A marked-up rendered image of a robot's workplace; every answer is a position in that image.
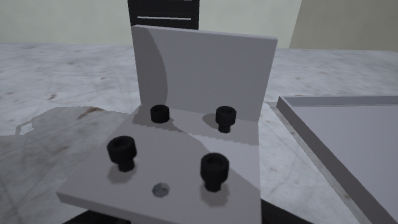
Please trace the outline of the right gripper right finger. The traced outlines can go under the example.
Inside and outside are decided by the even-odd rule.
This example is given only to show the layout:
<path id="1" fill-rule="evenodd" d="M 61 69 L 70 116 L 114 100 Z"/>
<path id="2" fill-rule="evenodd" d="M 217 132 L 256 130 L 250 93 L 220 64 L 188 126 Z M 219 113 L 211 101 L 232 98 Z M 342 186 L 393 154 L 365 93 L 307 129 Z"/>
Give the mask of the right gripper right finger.
<path id="1" fill-rule="evenodd" d="M 313 224 L 261 198 L 262 224 Z"/>

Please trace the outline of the grey l-shaped bracket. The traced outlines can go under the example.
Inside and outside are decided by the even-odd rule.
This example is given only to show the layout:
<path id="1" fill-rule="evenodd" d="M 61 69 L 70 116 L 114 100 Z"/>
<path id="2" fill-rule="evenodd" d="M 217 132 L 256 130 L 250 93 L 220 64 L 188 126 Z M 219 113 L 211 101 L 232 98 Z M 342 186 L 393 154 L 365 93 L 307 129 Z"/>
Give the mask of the grey l-shaped bracket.
<path id="1" fill-rule="evenodd" d="M 140 224 L 262 224 L 258 121 L 278 38 L 131 26 L 141 104 L 55 191 L 60 202 Z M 154 123 L 150 110 L 169 108 Z M 216 110 L 236 110 L 221 133 Z M 134 139 L 135 167 L 121 172 L 107 145 Z M 201 159 L 229 161 L 221 190 L 207 191 Z M 169 193 L 155 197 L 158 188 Z"/>

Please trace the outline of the light grey shallow tray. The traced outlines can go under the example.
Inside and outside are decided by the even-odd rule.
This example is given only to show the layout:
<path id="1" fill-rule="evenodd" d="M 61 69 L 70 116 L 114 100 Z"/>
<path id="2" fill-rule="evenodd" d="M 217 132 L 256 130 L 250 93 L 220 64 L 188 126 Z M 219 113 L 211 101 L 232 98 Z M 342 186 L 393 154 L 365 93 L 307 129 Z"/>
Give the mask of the light grey shallow tray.
<path id="1" fill-rule="evenodd" d="M 279 96 L 276 107 L 372 224 L 398 224 L 398 95 Z"/>

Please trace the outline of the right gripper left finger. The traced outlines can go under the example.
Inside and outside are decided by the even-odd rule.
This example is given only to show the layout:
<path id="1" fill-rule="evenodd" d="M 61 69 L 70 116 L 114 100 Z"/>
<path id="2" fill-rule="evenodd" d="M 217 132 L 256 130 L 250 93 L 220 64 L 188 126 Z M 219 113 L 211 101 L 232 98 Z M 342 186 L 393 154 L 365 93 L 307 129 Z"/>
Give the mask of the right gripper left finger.
<path id="1" fill-rule="evenodd" d="M 130 221 L 87 210 L 62 224 L 131 224 Z"/>

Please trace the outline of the black screw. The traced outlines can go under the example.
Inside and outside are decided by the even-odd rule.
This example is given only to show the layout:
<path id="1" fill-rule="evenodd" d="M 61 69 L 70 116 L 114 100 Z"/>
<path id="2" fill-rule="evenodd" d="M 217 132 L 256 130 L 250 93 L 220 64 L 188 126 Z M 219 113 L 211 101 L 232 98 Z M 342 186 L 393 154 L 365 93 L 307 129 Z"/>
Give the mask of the black screw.
<path id="1" fill-rule="evenodd" d="M 130 136 L 119 136 L 112 139 L 107 150 L 110 160 L 118 164 L 121 172 L 128 172 L 134 169 L 134 158 L 137 155 L 135 141 Z"/>
<path id="2" fill-rule="evenodd" d="M 210 192 L 221 190 L 221 184 L 228 178 L 229 161 L 220 153 L 208 153 L 201 159 L 200 175 L 205 188 Z"/>
<path id="3" fill-rule="evenodd" d="M 216 123 L 219 124 L 219 131 L 221 133 L 229 133 L 230 126 L 235 124 L 236 110 L 229 106 L 221 106 L 216 110 Z"/>
<path id="4" fill-rule="evenodd" d="M 170 119 L 169 108 L 165 105 L 155 105 L 150 110 L 154 123 L 165 123 Z"/>

